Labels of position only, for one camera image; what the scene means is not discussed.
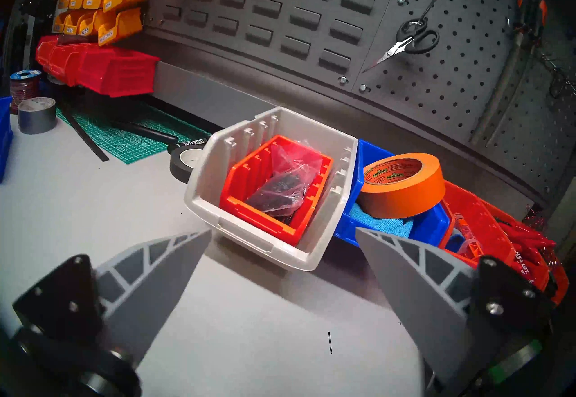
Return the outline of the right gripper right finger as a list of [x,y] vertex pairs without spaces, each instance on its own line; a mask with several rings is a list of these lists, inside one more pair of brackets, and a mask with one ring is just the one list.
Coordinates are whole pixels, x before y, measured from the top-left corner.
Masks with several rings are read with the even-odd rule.
[[555,303],[504,261],[471,267],[367,228],[356,240],[432,372],[426,391],[495,391],[541,352]]

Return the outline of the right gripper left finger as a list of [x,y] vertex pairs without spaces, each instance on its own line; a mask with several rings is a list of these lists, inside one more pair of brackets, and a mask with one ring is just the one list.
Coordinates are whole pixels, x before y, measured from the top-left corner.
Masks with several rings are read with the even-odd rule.
[[65,344],[115,352],[137,367],[212,239],[208,229],[129,247],[95,267],[69,257],[13,302],[14,336],[29,356],[55,358]]

